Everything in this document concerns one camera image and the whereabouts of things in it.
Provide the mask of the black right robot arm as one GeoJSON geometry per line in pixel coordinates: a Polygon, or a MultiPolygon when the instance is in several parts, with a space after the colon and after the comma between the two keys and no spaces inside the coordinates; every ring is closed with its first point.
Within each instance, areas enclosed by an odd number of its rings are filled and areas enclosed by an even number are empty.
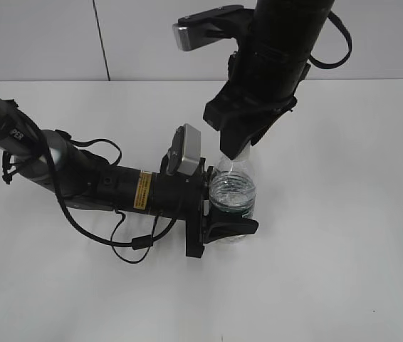
{"type": "Polygon", "coordinates": [[[259,1],[233,57],[229,79],[206,104],[204,120],[235,159],[296,103],[295,91],[332,1],[259,1]]]}

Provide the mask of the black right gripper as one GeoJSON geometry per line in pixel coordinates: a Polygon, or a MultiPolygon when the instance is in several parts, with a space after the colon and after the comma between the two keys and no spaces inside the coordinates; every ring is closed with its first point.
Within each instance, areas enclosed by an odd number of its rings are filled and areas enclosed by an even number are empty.
{"type": "Polygon", "coordinates": [[[228,80],[204,109],[203,119],[220,133],[230,160],[247,143],[256,145],[297,100],[298,52],[240,49],[229,57],[228,80]]]}

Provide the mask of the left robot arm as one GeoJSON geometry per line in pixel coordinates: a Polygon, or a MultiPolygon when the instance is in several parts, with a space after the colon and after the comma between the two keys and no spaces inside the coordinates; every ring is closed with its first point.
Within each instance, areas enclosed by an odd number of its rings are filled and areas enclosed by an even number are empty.
{"type": "Polygon", "coordinates": [[[14,100],[0,99],[2,178],[20,175],[47,189],[68,221],[72,209],[128,212],[185,223],[186,254],[199,258],[206,244],[252,235],[258,222],[209,199],[212,168],[200,155],[200,132],[177,128],[159,172],[123,167],[89,151],[89,142],[62,130],[42,130],[14,100]]]}

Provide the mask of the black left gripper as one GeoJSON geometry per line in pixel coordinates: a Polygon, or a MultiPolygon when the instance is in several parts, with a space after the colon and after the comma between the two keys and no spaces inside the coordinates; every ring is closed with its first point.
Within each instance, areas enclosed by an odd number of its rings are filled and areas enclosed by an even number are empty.
{"type": "MultiPolygon", "coordinates": [[[[193,175],[182,173],[168,175],[160,172],[155,178],[155,211],[163,217],[180,219],[185,222],[185,255],[200,258],[204,252],[202,242],[202,216],[208,182],[217,175],[217,168],[209,166],[205,170],[205,158],[193,175]]],[[[204,233],[204,243],[208,244],[225,238],[255,234],[258,222],[240,218],[235,222],[210,222],[204,233]]]]}

